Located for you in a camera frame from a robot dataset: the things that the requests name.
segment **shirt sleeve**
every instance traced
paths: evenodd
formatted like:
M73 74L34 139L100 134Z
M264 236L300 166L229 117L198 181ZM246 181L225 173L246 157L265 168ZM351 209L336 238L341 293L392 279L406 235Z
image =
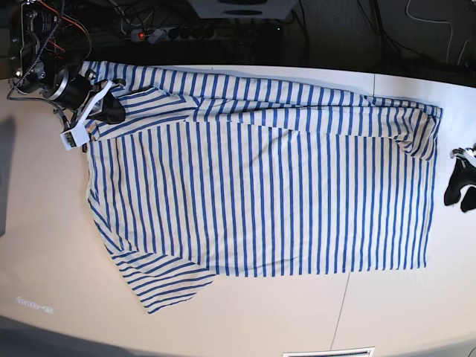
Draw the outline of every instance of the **shirt sleeve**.
M150 314L191 299L215 276L180 257L127 251L112 254L112 259Z

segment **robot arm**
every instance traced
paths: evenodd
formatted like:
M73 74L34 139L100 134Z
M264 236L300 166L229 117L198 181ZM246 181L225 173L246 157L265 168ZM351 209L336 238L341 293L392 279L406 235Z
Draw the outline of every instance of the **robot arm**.
M68 35L68 30L63 30L65 20L82 28L86 36L87 30L65 14L65 0L56 1L59 10L54 6L53 2L46 4L25 0L12 9L10 64L13 87L8 99L35 100L52 105L63 124L61 139L65 148L70 150L89 141L89 133L84 127L86 118L108 124L125 120L124 108L110 92L115 86L125 85L125 82L103 80L91 84L94 73L88 73L88 78L79 74L82 60L78 60L78 54L65 51L56 44L56 40ZM36 91L42 95L41 98L13 96L15 92L26 95ZM65 110L73 112L71 120L65 116Z

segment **table surface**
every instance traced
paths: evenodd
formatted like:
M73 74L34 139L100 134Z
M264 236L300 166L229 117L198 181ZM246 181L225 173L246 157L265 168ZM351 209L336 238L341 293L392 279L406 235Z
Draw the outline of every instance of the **table surface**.
M1 81L0 123L11 124L15 133L6 234L0 237L0 315L129 350L176 356L271 357L370 346L376 347L375 356L390 356L475 336L476 213L445 208L443 193L454 167L450 150L476 142L476 89L306 68L174 68L278 77L442 107L428 267L217 277L194 299L148 315L94 226L85 199L86 157L80 149L64 150L61 126L49 106L7 102L8 84ZM54 313L20 305L18 297Z

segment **blue and white striped fabric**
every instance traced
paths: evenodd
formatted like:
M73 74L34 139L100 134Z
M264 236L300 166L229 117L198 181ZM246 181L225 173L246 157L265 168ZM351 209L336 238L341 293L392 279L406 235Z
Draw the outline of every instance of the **blue and white striped fabric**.
M149 313L216 274L426 266L441 109L281 80L88 62L124 78L89 123L88 199Z

